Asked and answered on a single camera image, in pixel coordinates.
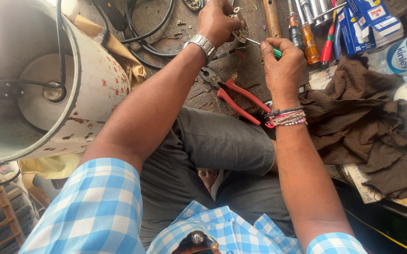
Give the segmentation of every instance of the red-handled pliers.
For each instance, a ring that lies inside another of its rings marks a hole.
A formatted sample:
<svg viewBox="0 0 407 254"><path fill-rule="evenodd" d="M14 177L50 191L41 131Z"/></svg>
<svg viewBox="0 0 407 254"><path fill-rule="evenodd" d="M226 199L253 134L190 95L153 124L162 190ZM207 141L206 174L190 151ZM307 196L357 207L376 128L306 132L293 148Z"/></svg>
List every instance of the red-handled pliers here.
<svg viewBox="0 0 407 254"><path fill-rule="evenodd" d="M263 111L266 113L270 113L271 109L268 108L266 105L264 105L257 97L255 97L253 94L249 93L245 89L240 88L234 83L233 79L227 80L227 82L223 82L222 79L211 69L208 69L206 67L202 67L200 70L200 76L208 83L210 83L212 86L216 87L218 89L218 98L224 99L232 109L234 109L238 114L242 115L243 117L249 119L249 121L253 122L255 125L260 126L260 121L255 119L253 116L251 116L249 113L244 111L242 108L240 108L236 103L232 100L232 98L229 96L229 94L221 88L219 84L225 84L225 86L240 95L243 95L244 97L248 98L251 100L255 105L257 105L259 108L261 108Z"/></svg>

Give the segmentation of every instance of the grey trousers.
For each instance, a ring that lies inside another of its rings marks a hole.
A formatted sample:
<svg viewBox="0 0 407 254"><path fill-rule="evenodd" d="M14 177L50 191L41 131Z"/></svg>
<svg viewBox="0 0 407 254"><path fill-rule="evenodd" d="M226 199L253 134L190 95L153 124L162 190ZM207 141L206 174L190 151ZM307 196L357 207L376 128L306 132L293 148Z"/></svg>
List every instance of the grey trousers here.
<svg viewBox="0 0 407 254"><path fill-rule="evenodd" d="M295 236L274 163L274 147L262 128L237 118L183 107L141 172L140 239L147 249L192 200L214 209L228 205L253 224L266 213L287 236ZM229 170L216 201L197 167Z"/></svg>

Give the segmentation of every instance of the kinley water bottle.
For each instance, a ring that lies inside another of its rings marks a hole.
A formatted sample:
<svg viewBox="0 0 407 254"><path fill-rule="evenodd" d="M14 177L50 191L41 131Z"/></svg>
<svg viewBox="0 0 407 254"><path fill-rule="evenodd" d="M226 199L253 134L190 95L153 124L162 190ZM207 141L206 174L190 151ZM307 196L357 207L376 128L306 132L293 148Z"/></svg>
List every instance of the kinley water bottle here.
<svg viewBox="0 0 407 254"><path fill-rule="evenodd" d="M407 76L407 38L368 56L369 70Z"/></svg>

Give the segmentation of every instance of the silver wristwatch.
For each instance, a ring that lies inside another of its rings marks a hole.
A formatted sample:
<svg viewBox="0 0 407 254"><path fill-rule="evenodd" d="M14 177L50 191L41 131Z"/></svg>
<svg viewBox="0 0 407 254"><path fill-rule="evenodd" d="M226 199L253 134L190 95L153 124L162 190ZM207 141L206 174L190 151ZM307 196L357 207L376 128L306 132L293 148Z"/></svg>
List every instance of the silver wristwatch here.
<svg viewBox="0 0 407 254"><path fill-rule="evenodd" d="M189 43L196 43L203 49L203 51L205 52L205 56L206 56L205 65L207 65L213 59L214 55L216 54L216 49L214 48L213 45L211 45L211 42L208 41L207 38L201 36L200 34L194 35L194 37L186 43L185 47Z"/></svg>

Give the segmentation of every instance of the screwdriver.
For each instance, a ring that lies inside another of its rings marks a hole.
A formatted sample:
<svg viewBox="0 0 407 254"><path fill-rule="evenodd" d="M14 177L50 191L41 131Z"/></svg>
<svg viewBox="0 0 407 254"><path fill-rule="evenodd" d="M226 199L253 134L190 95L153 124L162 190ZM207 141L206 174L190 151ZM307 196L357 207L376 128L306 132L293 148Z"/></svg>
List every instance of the screwdriver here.
<svg viewBox="0 0 407 254"><path fill-rule="evenodd" d="M332 55L332 39L334 37L335 19L337 18L336 10L334 11L333 18L334 20L332 21L329 32L327 34L327 41L324 44L323 50L321 51L321 68L323 68L323 70L329 67L330 57Z"/></svg>
<svg viewBox="0 0 407 254"><path fill-rule="evenodd" d="M259 42L256 42L256 41L252 40L252 39L249 39L249 38L244 38L244 39L246 39L246 40L248 40L248 41L250 41L250 42L253 42L253 43L257 43L258 46L260 46L260 44L261 44L261 43L259 43ZM275 48L275 47L273 47L273 49L274 49L274 55L275 55L277 58L282 58L282 51L280 51L280 49Z"/></svg>
<svg viewBox="0 0 407 254"><path fill-rule="evenodd" d="M306 46L302 41L302 34L299 32L299 23L297 21L297 14L293 11L293 4L291 0L288 0L288 9L290 10L290 15L288 16L288 33L290 33L290 41L300 50L304 51Z"/></svg>
<svg viewBox="0 0 407 254"><path fill-rule="evenodd" d="M301 17L301 23L302 23L301 33L302 33L304 45L306 47L305 53L307 55L307 62L309 64L319 63L320 56L318 54L318 48L316 46L316 42L314 40L313 33L310 29L310 25L307 22L305 22L304 16L302 15L301 8L299 7L299 6L301 6L299 4L299 0L296 0L296 5L298 6L297 11L299 13L299 16Z"/></svg>

